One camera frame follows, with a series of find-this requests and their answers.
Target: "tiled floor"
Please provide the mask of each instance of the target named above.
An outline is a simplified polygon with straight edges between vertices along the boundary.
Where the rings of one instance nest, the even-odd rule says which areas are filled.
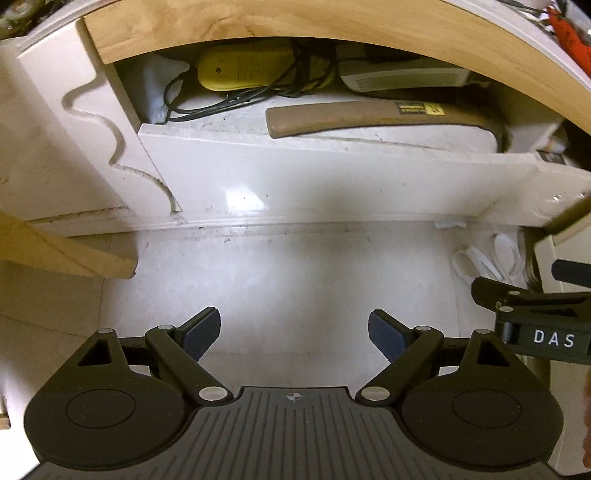
[[[0,264],[0,393],[12,422],[0,431],[1,476],[21,478],[35,464],[22,428],[26,403],[99,326],[143,335],[216,306],[222,333],[202,364],[232,390],[348,385],[354,393],[386,365],[367,336],[373,309],[450,336],[492,326],[493,314],[472,304],[449,256],[470,242],[486,253],[495,231],[382,222],[81,239],[138,255],[137,273],[125,281]]]

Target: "wooden plank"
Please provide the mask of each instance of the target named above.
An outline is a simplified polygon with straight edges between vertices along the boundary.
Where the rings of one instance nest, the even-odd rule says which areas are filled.
[[[441,0],[121,0],[85,16],[105,63],[225,38],[372,43],[434,57],[529,95],[591,133],[591,90],[507,30]]]
[[[10,428],[10,420],[8,415],[0,414],[0,430],[8,430]]]
[[[69,238],[39,232],[0,212],[0,259],[85,277],[131,278],[137,260],[118,257]]]

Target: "metal screw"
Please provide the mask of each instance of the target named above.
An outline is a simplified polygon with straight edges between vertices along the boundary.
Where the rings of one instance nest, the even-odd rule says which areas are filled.
[[[361,391],[361,396],[365,400],[382,401],[390,396],[390,392],[384,387],[366,387]]]
[[[223,387],[205,387],[199,390],[199,396],[206,401],[220,401],[228,396]]]

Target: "white cabinet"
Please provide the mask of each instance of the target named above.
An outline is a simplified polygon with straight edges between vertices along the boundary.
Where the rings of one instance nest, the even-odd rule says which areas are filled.
[[[37,225],[63,235],[450,216],[541,226],[591,191],[588,171],[544,163],[535,153],[497,154],[493,135],[476,127],[348,129],[274,140],[264,110],[282,99],[188,124],[141,125],[82,20],[27,48],[19,61],[89,173],[63,177],[63,194],[44,203],[60,208],[36,208],[26,196],[18,204],[21,218],[58,215]],[[325,95],[298,101],[339,99]],[[1,185],[0,209],[15,212]]]

